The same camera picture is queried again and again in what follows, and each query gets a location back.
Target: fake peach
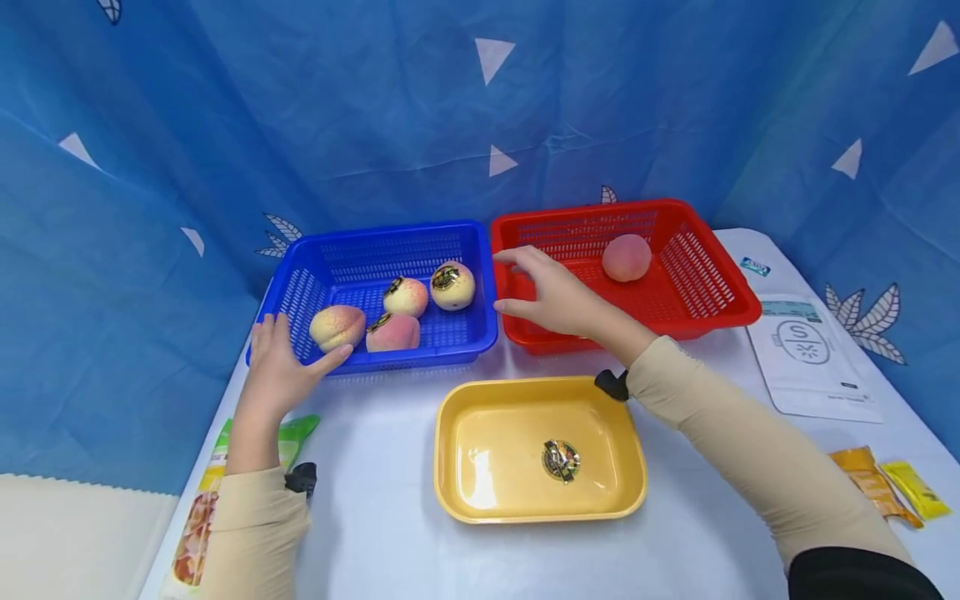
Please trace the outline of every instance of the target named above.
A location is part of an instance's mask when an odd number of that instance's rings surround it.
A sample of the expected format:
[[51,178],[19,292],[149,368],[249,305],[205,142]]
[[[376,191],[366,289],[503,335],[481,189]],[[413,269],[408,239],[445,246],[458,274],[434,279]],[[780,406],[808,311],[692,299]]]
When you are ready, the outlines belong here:
[[653,253],[647,241],[628,233],[614,238],[603,250],[603,270],[616,281],[634,281],[650,268]]
[[430,277],[430,296],[443,310],[461,310],[473,302],[473,273],[456,260],[448,260]]
[[410,277],[397,277],[383,293],[383,309],[419,319],[426,310],[426,286]]
[[367,352],[409,350],[420,345],[420,322],[410,315],[384,313],[367,329]]
[[354,306],[334,304],[313,316],[310,337],[326,354],[343,344],[356,346],[363,339],[367,317]]

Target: red plastic basket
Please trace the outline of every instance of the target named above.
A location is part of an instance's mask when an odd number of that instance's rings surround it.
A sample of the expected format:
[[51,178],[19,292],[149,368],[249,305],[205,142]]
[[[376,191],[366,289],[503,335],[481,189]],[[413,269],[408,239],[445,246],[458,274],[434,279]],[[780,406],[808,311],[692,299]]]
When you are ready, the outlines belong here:
[[[654,259],[643,278],[618,283],[600,264],[614,237],[636,233]],[[660,335],[698,338],[713,329],[751,324],[760,302],[713,231],[684,202],[672,199],[542,210],[504,215],[493,222],[495,252],[536,246],[563,263],[594,292]],[[527,276],[494,266],[500,298],[534,300]],[[504,316],[507,337],[531,354],[597,348],[590,340],[547,331]]]

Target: hand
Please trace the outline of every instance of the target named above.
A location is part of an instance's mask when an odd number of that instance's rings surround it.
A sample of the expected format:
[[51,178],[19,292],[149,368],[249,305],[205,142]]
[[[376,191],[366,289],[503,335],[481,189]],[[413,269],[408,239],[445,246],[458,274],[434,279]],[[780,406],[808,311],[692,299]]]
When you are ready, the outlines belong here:
[[497,300],[493,308],[544,329],[590,338],[630,368],[657,335],[600,298],[566,267],[533,246],[505,250],[493,259],[515,265],[537,288],[537,300]]
[[593,338],[598,312],[612,306],[597,296],[566,267],[533,246],[504,250],[493,259],[515,265],[530,277],[537,287],[537,301],[497,300],[497,311],[520,317],[544,329],[566,335]]
[[275,422],[296,408],[329,372],[353,353],[347,344],[304,366],[290,344],[290,321],[280,313],[253,326],[250,372],[237,404],[236,420]]

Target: yellow plastic tray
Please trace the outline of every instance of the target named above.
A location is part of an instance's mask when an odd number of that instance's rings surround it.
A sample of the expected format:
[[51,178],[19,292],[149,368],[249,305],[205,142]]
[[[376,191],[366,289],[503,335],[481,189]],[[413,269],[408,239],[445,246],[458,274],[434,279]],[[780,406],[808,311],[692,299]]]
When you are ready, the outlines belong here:
[[440,406],[433,483],[464,523],[591,520],[635,511],[647,469],[630,411],[592,377],[479,381]]

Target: blue curtain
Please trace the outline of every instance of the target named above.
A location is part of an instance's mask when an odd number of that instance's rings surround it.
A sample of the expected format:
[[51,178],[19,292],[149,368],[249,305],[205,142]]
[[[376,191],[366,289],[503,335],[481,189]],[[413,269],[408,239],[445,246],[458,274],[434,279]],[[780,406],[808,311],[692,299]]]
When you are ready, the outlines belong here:
[[957,454],[957,26],[932,0],[4,3],[0,469],[179,493],[291,241],[603,185],[770,234]]

